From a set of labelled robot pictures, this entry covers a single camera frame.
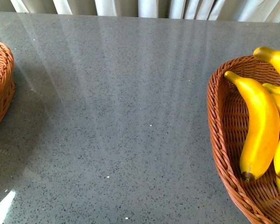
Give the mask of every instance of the white curtain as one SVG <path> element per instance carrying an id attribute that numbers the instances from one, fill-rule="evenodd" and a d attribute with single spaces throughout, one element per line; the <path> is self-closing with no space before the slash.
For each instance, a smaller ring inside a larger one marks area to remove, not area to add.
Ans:
<path id="1" fill-rule="evenodd" d="M 280 22 L 280 0 L 0 0 L 0 11 Z"/>

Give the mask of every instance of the banana stem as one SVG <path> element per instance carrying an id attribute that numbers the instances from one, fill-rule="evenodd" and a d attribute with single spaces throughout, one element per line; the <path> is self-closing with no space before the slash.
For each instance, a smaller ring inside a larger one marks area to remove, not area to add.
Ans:
<path id="1" fill-rule="evenodd" d="M 270 83 L 263 83 L 262 85 L 264 87 L 266 87 L 267 89 L 277 89 L 275 85 L 270 84 Z"/>
<path id="2" fill-rule="evenodd" d="M 227 78 L 232 83 L 236 83 L 238 81 L 238 79 L 240 78 L 240 76 L 238 76 L 237 74 L 233 73 L 232 71 L 225 72 L 224 76 L 225 76 L 225 78 Z"/>
<path id="3" fill-rule="evenodd" d="M 253 55 L 261 60 L 269 62 L 273 57 L 273 50 L 267 47 L 260 47 L 255 49 Z"/>

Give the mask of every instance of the basket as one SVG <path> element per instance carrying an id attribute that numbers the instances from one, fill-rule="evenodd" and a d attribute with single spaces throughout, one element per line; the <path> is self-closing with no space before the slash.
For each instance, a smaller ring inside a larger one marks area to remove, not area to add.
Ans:
<path id="1" fill-rule="evenodd" d="M 259 179 L 241 178 L 239 158 L 248 133 L 247 106 L 236 86 L 224 78 L 226 71 L 280 86 L 280 75 L 269 63 L 243 56 L 222 64 L 207 88 L 210 140 L 217 171 L 229 196 L 251 223 L 280 223 L 280 192 L 273 164 Z"/>
<path id="2" fill-rule="evenodd" d="M 0 122 L 6 114 L 14 95 L 14 57 L 10 49 L 0 42 Z"/>

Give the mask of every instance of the speckled quartz countertop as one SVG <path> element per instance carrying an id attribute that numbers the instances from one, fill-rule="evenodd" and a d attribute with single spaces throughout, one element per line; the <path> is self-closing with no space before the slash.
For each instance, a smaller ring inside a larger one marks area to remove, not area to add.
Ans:
<path id="1" fill-rule="evenodd" d="M 0 41 L 16 83 L 4 223 L 249 223 L 215 168 L 206 88 L 225 61 L 280 49 L 280 24 L 0 13 Z"/>

